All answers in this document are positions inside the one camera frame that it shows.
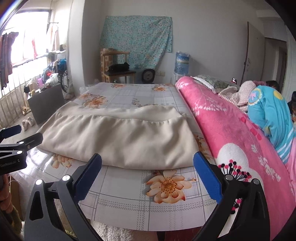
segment black bag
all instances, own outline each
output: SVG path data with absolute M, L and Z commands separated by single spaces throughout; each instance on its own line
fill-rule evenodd
M 129 70 L 129 64 L 124 62 L 124 64 L 113 64 L 109 67 L 109 72 L 116 73 L 116 72 L 124 72 Z

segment black fan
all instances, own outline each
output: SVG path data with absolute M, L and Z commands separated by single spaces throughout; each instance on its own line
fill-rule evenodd
M 145 69 L 142 72 L 142 82 L 144 84 L 151 84 L 154 81 L 155 70 L 154 69 Z

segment pillowcase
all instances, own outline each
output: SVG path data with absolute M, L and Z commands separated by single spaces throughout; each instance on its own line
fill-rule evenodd
M 226 89 L 228 86 L 234 86 L 237 88 L 237 90 L 239 90 L 239 86 L 237 86 L 236 84 L 231 82 L 226 82 L 209 75 L 201 74 L 196 77 L 191 76 L 191 78 L 201 82 L 215 94 L 219 93 L 223 89 Z

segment blue water bottle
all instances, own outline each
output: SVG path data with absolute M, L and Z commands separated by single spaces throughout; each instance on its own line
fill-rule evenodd
M 177 75 L 185 76 L 189 72 L 189 59 L 190 54 L 183 52 L 176 52 L 175 70 L 174 73 Z

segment pink floral quilt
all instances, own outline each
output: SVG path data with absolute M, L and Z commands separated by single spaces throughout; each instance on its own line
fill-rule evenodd
M 191 108 L 221 171 L 245 182 L 253 178 L 261 181 L 272 240 L 295 208 L 289 173 L 276 150 L 247 115 L 204 85 L 183 77 L 176 87 Z

